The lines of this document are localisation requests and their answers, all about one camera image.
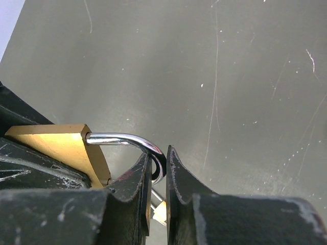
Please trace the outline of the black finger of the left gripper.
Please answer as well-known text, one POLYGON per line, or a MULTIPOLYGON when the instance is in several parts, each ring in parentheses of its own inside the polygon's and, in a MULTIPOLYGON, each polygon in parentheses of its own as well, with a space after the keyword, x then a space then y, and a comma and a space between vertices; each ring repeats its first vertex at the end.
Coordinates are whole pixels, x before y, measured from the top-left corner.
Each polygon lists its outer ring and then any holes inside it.
POLYGON ((1 138, 1 189, 89 189, 89 177, 38 151, 1 138))
POLYGON ((53 124, 1 83, 1 127, 53 124))

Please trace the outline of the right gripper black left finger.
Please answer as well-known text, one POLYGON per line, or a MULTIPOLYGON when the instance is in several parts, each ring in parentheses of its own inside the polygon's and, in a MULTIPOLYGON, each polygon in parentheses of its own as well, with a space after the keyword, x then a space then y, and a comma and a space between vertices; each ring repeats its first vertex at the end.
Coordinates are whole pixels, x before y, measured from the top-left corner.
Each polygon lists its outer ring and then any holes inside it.
POLYGON ((1 191, 1 244, 144 244, 150 231, 151 159, 102 189, 1 191))

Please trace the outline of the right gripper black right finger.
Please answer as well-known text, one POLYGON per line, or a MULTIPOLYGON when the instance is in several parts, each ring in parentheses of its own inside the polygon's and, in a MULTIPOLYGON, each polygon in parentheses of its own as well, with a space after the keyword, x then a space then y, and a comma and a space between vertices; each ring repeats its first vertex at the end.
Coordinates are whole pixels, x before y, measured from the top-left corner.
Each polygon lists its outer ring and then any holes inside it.
POLYGON ((326 244, 326 228, 306 200, 220 195, 167 152, 168 244, 326 244))

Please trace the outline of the large brass padlock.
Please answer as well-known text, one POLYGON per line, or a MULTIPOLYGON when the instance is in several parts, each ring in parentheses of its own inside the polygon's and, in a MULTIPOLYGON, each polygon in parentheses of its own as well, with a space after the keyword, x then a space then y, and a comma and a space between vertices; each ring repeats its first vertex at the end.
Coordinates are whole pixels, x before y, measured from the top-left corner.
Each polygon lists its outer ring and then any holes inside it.
POLYGON ((93 133, 86 124, 12 126, 5 136, 85 173, 92 188, 102 188, 111 177, 103 145, 141 149, 156 164, 152 184, 167 173, 164 153, 152 142, 126 133, 93 133))

